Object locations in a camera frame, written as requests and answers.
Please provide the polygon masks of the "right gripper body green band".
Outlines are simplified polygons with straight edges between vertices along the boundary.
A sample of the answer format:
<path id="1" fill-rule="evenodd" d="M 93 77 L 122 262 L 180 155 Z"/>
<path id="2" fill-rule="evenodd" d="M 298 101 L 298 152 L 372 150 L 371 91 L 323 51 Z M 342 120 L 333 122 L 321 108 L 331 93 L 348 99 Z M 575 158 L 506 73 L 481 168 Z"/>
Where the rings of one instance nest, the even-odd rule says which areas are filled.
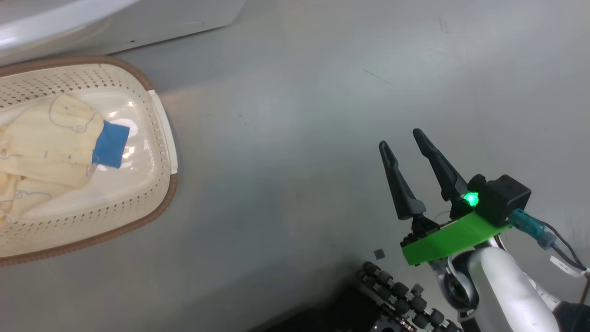
<path id="1" fill-rule="evenodd" d="M 420 214 L 413 216 L 411 233 L 401 242 L 402 253 L 411 266 L 447 258 L 466 251 L 506 231 L 510 225 L 493 225 L 483 219 L 474 208 L 478 196 L 466 196 L 459 207 L 466 208 L 466 215 L 455 221 L 439 225 Z"/>

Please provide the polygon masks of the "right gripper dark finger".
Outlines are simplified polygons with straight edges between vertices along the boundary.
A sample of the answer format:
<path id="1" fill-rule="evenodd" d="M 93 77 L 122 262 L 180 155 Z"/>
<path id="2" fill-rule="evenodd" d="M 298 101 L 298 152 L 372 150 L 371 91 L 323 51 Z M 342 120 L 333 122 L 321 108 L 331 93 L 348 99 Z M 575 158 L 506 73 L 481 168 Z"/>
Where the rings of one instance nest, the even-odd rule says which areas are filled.
<path id="1" fill-rule="evenodd" d="M 398 219 L 409 220 L 422 217 L 426 211 L 425 205 L 411 191 L 400 172 L 399 161 L 386 141 L 379 143 L 379 152 Z"/>
<path id="2" fill-rule="evenodd" d="M 447 158 L 436 148 L 423 130 L 413 130 L 413 137 L 421 154 L 426 157 L 441 188 L 441 197 L 445 202 L 461 200 L 467 193 L 467 183 Z"/>

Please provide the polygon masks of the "cream garment with blue cuff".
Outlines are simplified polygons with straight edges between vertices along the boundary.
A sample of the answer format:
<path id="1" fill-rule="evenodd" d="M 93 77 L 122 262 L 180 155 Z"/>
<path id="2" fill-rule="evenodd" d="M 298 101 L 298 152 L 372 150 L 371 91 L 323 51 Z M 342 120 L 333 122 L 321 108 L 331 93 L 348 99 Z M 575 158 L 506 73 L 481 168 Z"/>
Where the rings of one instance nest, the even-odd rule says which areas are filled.
<path id="1" fill-rule="evenodd" d="M 64 94 L 0 125 L 0 223 L 84 187 L 97 166 L 120 168 L 129 134 Z"/>

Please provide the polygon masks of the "white front-load washing machine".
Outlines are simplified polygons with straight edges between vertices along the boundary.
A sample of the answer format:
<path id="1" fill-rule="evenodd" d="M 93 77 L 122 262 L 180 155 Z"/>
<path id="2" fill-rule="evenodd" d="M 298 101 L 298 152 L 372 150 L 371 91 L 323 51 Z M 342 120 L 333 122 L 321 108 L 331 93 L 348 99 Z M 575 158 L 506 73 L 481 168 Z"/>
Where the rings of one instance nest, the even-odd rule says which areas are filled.
<path id="1" fill-rule="evenodd" d="M 246 0 L 0 0 L 0 66 L 106 55 L 231 24 Z"/>

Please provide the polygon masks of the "black omni wheel with rollers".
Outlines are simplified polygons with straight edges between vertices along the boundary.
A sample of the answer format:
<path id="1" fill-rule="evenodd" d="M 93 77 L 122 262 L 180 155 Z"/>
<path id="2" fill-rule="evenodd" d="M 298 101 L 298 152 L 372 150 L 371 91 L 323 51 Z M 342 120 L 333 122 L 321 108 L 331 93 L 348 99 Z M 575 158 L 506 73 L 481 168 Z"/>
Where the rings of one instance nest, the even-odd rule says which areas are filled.
<path id="1" fill-rule="evenodd" d="M 356 278 L 376 298 L 378 309 L 390 328 L 399 332 L 464 332 L 441 311 L 429 306 L 422 296 L 423 288 L 413 288 L 396 281 L 375 263 L 365 262 Z"/>

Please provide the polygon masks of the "cream perforated laundry basket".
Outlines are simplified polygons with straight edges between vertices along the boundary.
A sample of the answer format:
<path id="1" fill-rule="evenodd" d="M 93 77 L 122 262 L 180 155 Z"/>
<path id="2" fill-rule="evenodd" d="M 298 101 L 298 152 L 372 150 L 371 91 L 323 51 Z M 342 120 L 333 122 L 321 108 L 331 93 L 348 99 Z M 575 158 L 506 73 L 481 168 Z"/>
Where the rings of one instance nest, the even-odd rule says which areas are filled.
<path id="1" fill-rule="evenodd" d="M 146 225 L 170 205 L 178 183 L 168 116 L 150 80 L 105 55 L 0 67 L 0 125 L 34 103 L 67 95 L 130 128 L 120 168 L 97 166 L 82 188 L 0 223 L 0 267 L 67 254 Z"/>

